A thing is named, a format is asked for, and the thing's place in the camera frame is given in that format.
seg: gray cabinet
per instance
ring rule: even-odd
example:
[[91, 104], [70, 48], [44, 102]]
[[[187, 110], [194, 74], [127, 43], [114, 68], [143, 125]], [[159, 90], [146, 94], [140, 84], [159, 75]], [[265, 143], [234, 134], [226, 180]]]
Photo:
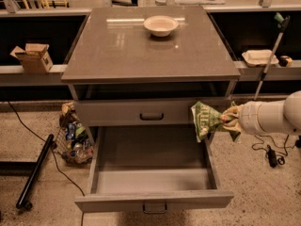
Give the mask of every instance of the gray cabinet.
[[[155, 38], [152, 15], [180, 27]], [[94, 143], [84, 212], [226, 207], [191, 106], [229, 102], [239, 72], [202, 7], [95, 8], [62, 76]]]

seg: open drawer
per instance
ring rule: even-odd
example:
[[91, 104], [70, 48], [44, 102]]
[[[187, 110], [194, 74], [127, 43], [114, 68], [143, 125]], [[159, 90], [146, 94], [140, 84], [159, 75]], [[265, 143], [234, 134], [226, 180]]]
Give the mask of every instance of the open drawer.
[[194, 125], [100, 127], [89, 192], [75, 203], [83, 212], [226, 207], [209, 145]]

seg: cardboard box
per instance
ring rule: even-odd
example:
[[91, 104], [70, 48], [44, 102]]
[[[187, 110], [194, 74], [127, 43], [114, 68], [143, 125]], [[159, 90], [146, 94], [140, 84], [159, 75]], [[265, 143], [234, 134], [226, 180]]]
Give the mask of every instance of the cardboard box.
[[27, 43], [25, 50], [16, 46], [10, 55], [20, 61], [25, 73], [48, 73], [53, 66], [48, 47], [48, 44]]

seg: cabinet top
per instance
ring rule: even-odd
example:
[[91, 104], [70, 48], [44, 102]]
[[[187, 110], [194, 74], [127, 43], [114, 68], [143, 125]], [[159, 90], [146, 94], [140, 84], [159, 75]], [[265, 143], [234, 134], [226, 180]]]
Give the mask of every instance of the cabinet top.
[[[179, 27], [154, 37], [143, 23], [155, 15], [172, 17]], [[94, 8], [62, 81], [226, 81], [239, 75], [202, 7]]]

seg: drawer front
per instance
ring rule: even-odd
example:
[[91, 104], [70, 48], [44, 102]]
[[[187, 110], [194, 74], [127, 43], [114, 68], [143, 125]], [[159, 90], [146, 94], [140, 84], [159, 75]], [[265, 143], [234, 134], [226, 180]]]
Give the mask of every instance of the drawer front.
[[77, 197], [76, 205], [84, 213], [136, 211], [145, 214], [164, 214], [167, 211], [225, 208], [233, 198], [227, 191], [173, 192], [164, 195], [122, 195]]
[[102, 127], [98, 135], [88, 194], [75, 200], [83, 212], [221, 208], [233, 198], [193, 126]]
[[193, 122], [194, 100], [74, 102], [84, 126], [187, 124]]

